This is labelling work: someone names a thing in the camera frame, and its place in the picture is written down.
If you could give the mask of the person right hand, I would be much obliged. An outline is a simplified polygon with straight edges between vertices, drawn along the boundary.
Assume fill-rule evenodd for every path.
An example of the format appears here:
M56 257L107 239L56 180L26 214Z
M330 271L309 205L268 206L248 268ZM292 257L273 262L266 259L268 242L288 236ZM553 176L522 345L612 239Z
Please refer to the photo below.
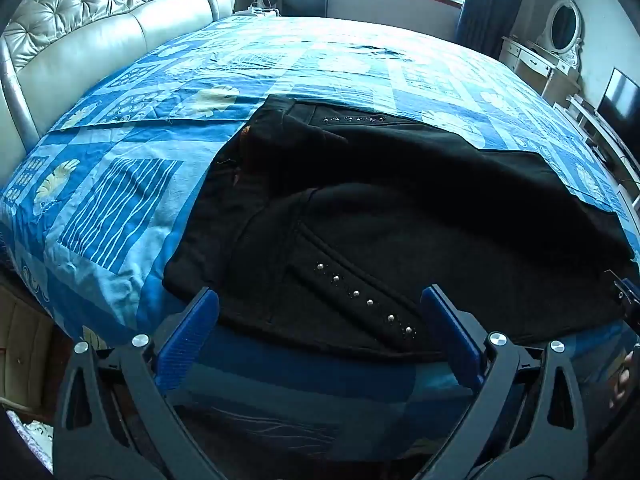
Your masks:
M608 400L608 408L617 410L634 390L638 382L639 345L636 344L620 363L618 371L613 376L613 392Z

